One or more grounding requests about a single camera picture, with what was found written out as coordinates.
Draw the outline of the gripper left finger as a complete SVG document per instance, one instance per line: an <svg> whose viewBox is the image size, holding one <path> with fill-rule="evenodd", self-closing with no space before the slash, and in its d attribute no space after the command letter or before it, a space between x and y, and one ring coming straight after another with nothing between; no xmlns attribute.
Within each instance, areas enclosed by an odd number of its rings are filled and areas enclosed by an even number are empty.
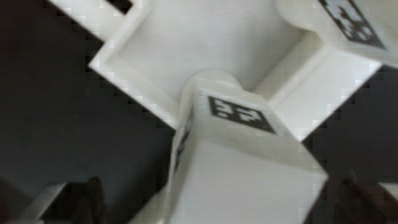
<svg viewBox="0 0 398 224"><path fill-rule="evenodd" d="M107 224L102 180L52 185L36 197L18 224Z"/></svg>

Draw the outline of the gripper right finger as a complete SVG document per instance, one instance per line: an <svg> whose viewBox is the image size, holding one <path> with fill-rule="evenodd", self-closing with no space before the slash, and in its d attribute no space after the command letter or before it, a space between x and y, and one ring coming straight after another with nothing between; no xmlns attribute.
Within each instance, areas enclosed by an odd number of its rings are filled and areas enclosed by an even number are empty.
<svg viewBox="0 0 398 224"><path fill-rule="evenodd" d="M398 224L398 198L379 183L342 181L333 223Z"/></svg>

